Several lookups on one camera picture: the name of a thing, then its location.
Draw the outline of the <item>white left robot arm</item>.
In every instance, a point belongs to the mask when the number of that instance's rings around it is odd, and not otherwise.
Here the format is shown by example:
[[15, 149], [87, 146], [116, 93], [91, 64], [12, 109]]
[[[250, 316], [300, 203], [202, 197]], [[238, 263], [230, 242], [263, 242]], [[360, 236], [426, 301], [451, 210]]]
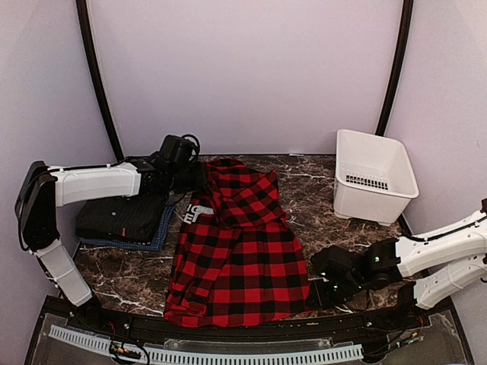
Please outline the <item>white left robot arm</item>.
[[18, 240], [33, 255], [67, 302], [78, 308], [78, 320], [92, 332], [107, 326], [107, 314], [65, 248], [58, 228], [60, 215], [102, 198], [184, 194], [201, 189], [208, 171], [200, 160], [160, 164], [149, 157], [128, 157], [91, 166], [50, 166], [42, 160], [28, 168], [14, 205]]

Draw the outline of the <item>red black plaid shirt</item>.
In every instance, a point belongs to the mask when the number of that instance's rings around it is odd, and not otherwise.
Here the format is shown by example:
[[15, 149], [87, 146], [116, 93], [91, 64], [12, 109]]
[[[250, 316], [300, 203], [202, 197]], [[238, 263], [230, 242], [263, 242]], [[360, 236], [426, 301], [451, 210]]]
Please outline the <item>red black plaid shirt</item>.
[[277, 173], [232, 158], [206, 168], [207, 186], [192, 194], [177, 237], [164, 318], [303, 313], [307, 265]]

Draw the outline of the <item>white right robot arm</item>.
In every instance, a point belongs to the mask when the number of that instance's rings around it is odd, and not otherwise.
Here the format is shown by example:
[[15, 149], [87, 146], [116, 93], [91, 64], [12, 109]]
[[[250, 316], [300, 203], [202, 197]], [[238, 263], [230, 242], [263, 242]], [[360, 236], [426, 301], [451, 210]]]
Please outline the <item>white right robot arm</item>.
[[316, 253], [311, 264], [319, 277], [310, 283], [308, 302], [316, 309], [338, 306], [363, 290], [380, 290], [439, 266], [435, 273], [399, 289], [388, 322], [403, 330], [416, 320], [418, 308], [431, 309], [486, 278], [486, 208], [419, 236], [381, 240], [363, 253], [330, 246]]

